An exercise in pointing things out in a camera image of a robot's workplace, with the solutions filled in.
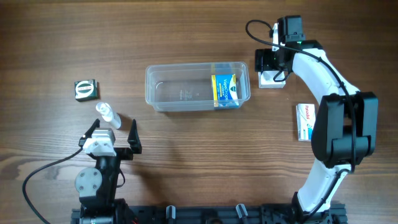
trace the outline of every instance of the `white bottle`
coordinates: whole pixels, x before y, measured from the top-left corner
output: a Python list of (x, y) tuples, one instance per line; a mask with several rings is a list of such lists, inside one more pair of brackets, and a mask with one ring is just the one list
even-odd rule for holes
[(122, 126), (122, 122), (117, 113), (115, 113), (111, 106), (107, 103), (99, 102), (95, 109), (102, 115), (102, 118), (112, 127), (119, 129)]

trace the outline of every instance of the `dark green box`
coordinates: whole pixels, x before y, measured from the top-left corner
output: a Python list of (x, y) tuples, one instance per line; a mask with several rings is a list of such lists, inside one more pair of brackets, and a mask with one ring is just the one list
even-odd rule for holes
[(75, 82), (75, 99), (77, 101), (98, 99), (97, 81), (91, 79)]

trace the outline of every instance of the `rectangular storage bin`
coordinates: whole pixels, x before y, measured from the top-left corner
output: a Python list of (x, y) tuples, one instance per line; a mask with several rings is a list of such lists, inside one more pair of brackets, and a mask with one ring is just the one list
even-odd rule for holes
[[(236, 75), (237, 100), (214, 100), (211, 76), (222, 74)], [(244, 62), (151, 65), (145, 83), (146, 102), (156, 111), (239, 108), (250, 98), (248, 66)], [(231, 106), (217, 107), (217, 103)]]

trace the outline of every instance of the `vapor rub box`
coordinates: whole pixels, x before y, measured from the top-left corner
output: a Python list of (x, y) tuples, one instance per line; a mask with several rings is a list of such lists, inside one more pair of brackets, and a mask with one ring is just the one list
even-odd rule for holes
[(214, 107), (222, 108), (238, 108), (238, 94), (236, 93), (236, 75), (212, 75), (211, 85), (213, 87)]
[(91, 79), (75, 82), (75, 99), (77, 101), (98, 99), (97, 81)]
[(300, 103), (296, 106), (299, 141), (311, 141), (315, 124), (315, 105)]

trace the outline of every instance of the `tabletop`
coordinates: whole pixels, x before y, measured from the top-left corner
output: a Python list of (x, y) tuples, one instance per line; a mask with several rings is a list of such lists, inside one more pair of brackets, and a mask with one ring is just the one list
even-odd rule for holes
[[(297, 140), (295, 106), (316, 101), (295, 75), (283, 89), (258, 88), (254, 51), (267, 46), (244, 26), (296, 14), (340, 73), (379, 98), (376, 150), (333, 200), (350, 223), (398, 222), (397, 1), (39, 2), (0, 5), (0, 223), (40, 223), (22, 182), (78, 149), (99, 101), (122, 117), (116, 146), (137, 121), (142, 154), (122, 162), (116, 194), (129, 205), (289, 203), (314, 160)], [(267, 38), (264, 25), (251, 31)], [(158, 113), (145, 101), (149, 65), (233, 61), (249, 67), (251, 98), (239, 109)], [(77, 102), (74, 82), (92, 78), (100, 100)], [(69, 223), (80, 207), (75, 177), (94, 165), (80, 153), (33, 176), (27, 193), (50, 222)]]

